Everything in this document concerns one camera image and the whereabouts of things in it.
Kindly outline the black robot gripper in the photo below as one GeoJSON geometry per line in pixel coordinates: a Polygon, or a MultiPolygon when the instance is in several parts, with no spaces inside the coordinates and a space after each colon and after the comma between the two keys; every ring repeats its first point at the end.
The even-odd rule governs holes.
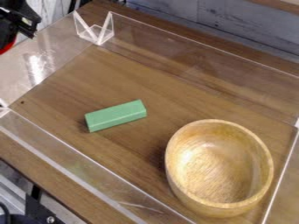
{"type": "Polygon", "coordinates": [[[0,0],[0,50],[13,46],[18,32],[31,39],[41,20],[26,0],[0,0]]]}

